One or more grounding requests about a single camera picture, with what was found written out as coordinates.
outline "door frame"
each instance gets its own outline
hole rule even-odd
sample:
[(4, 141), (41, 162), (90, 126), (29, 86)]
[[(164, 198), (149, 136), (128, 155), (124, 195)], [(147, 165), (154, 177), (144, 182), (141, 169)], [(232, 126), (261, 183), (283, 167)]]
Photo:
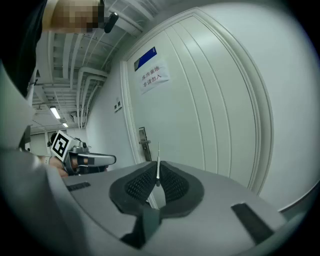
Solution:
[(273, 115), (268, 91), (255, 62), (247, 50), (225, 27), (198, 7), (181, 12), (154, 27), (139, 39), (120, 61), (123, 113), (134, 161), (136, 164), (142, 163), (144, 162), (144, 157), (139, 147), (138, 134), (135, 129), (127, 61), (154, 36), (189, 17), (198, 19), (221, 41), (236, 63), (247, 87), (255, 122), (255, 155), (248, 189), (259, 195), (268, 175), (274, 141)]

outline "handheld device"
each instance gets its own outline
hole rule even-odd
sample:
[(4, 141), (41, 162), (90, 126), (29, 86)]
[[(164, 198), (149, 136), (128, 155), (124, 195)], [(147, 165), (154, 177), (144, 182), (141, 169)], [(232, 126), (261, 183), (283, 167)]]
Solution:
[[(87, 144), (59, 131), (51, 146), (51, 152), (62, 161), (68, 175), (80, 174), (81, 167), (101, 167), (113, 165), (117, 159), (114, 155), (89, 152)], [(77, 160), (77, 168), (73, 168), (72, 160)]]

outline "ceiling light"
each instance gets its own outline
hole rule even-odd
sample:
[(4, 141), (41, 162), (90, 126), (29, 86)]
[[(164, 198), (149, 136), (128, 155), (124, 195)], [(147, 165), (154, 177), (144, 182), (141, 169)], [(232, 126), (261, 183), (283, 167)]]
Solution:
[(50, 107), (51, 112), (53, 113), (53, 115), (55, 116), (56, 119), (60, 119), (60, 115), (56, 109), (55, 106)]

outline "paper sign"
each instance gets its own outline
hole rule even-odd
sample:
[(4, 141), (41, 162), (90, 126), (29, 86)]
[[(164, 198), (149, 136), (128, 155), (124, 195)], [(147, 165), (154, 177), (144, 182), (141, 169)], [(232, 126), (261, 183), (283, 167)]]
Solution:
[(141, 95), (161, 86), (170, 80), (167, 64), (161, 60), (153, 66), (146, 66), (137, 76), (137, 84), (140, 87)]

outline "white wall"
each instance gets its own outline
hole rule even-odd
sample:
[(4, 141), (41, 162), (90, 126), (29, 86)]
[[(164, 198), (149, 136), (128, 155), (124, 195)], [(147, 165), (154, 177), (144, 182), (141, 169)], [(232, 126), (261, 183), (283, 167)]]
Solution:
[(68, 128), (66, 129), (66, 134), (70, 135), (73, 138), (78, 138), (82, 142), (88, 143), (88, 138), (87, 138), (87, 131), (86, 129), (79, 129), (79, 128)]
[[(196, 3), (184, 2), (161, 12), (145, 33)], [(315, 51), (300, 25), (283, 11), (234, 2), (201, 10), (246, 48), (263, 77), (272, 107), (274, 145), (260, 196), (278, 210), (285, 208), (320, 179), (320, 70)], [(133, 43), (129, 41), (114, 58), (86, 127), (92, 149), (117, 156), (115, 169), (134, 164), (123, 111), (113, 111), (121, 95), (120, 58)]]
[(96, 92), (85, 127), (91, 152), (116, 156), (116, 163), (108, 167), (109, 171), (135, 164), (123, 109), (114, 111), (117, 98), (122, 98), (120, 81), (118, 61), (104, 86)]
[(37, 156), (50, 156), (47, 151), (47, 144), (44, 133), (30, 136), (30, 152)]

